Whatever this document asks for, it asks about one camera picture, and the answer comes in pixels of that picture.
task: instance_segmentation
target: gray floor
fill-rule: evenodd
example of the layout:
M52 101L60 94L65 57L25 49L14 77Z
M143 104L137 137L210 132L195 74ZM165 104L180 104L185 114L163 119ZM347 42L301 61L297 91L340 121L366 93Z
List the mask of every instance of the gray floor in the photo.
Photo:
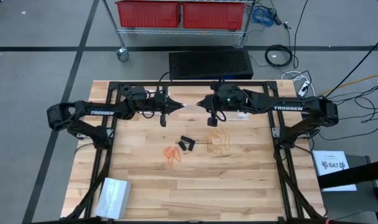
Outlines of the gray floor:
M116 17L113 1L108 1ZM279 16L293 29L291 40L305 0L274 0ZM77 47L90 13L92 1L85 0L6 0L0 4L0 47ZM261 29L252 24L250 30ZM374 45L378 40L378 3L376 0L310 1L298 32L298 46ZM129 47L171 45L233 45L237 37L129 35ZM287 33L273 26L254 31L246 45L287 44ZM86 46L113 46L119 42L99 3ZM333 87L365 55L364 51L299 51L300 66L309 70L317 93ZM0 52L0 223L20 223L39 171L50 130L45 110L58 103L65 89L76 52ZM250 54L264 65L264 52ZM279 79L281 72L254 66L254 79ZM168 52L131 52L121 63L112 51L84 52L76 74L70 101L87 99L93 80L152 80L168 70ZM291 66L284 69L293 70ZM353 73L348 81L378 73L378 52ZM336 94L364 91L378 85L377 79L352 85ZM369 96L378 105L378 95ZM353 102L339 106L340 117L367 114ZM366 124L361 119L340 121L322 129L326 138L338 138L373 130L378 121ZM315 149L344 150L367 155L378 161L378 132L356 139L324 141L315 138ZM34 221L56 220L65 196L76 140L65 131L59 134ZM353 211L329 210L337 218ZM360 213L348 221L376 223L371 213Z

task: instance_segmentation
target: white box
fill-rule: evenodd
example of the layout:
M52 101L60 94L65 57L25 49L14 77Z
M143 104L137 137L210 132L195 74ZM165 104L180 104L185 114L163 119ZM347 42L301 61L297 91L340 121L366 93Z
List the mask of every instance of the white box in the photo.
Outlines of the white box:
M318 176L349 168L344 151L312 151ZM356 185L344 185L322 189L324 192L356 191Z
M96 215L112 219L124 218L130 190L131 183L128 181L105 178Z

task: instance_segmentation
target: black box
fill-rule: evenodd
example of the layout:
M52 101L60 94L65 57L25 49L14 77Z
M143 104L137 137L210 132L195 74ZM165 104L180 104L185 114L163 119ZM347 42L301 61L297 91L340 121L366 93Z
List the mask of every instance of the black box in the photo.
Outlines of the black box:
M250 80L253 75L246 50L177 52L170 53L169 58L170 78L173 80Z

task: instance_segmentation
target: power strip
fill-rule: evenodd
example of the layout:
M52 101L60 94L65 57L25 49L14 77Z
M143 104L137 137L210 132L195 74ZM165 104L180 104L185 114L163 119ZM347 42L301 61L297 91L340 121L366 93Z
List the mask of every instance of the power strip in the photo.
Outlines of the power strip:
M309 81L305 81L300 89L300 91L298 92L298 94L300 96L304 96L305 93L307 92L307 89L308 89L308 86L309 86L310 82Z

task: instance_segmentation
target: white cable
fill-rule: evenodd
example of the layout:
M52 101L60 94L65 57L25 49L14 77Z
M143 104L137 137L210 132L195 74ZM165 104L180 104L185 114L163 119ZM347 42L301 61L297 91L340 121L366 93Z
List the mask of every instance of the white cable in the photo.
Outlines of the white cable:
M296 73L296 74L298 74L295 78L292 79L293 82L297 82L297 81L299 81L299 80L301 80L301 79L305 79L305 81L308 81L308 82L309 82L308 78L305 77L305 76L303 76L303 75L301 75L302 73L299 72L299 71L289 71L289 72L285 72L285 73L283 73L282 77L280 77L280 79L283 80L283 77L284 77L286 74L291 74L291 73ZM312 89L312 92L313 92L313 96L316 96L315 89L313 88L313 85L310 84L310 86L311 86L311 89Z

